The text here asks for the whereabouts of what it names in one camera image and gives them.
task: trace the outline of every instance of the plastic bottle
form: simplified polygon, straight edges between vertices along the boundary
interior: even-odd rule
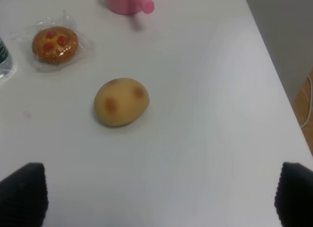
[[[0,37],[0,78],[6,76],[12,67],[12,57]]]

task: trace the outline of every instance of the white table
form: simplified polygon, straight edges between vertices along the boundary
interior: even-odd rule
[[[131,19],[99,0],[0,0],[19,65],[0,87],[0,178],[45,164],[45,227],[280,226],[282,163],[313,160],[246,1],[154,1]],[[9,32],[63,8],[95,56],[36,72]],[[93,99],[118,77],[140,81],[151,103],[105,128]]]

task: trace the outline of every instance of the bottle label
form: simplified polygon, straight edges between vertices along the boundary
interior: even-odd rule
[[[3,41],[0,39],[0,64],[6,60],[8,55],[9,55],[9,52],[6,49]]]

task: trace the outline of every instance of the pink cup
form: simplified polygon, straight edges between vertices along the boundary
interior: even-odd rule
[[[152,0],[108,0],[112,12],[123,15],[132,15],[139,11],[152,13],[155,4]]]

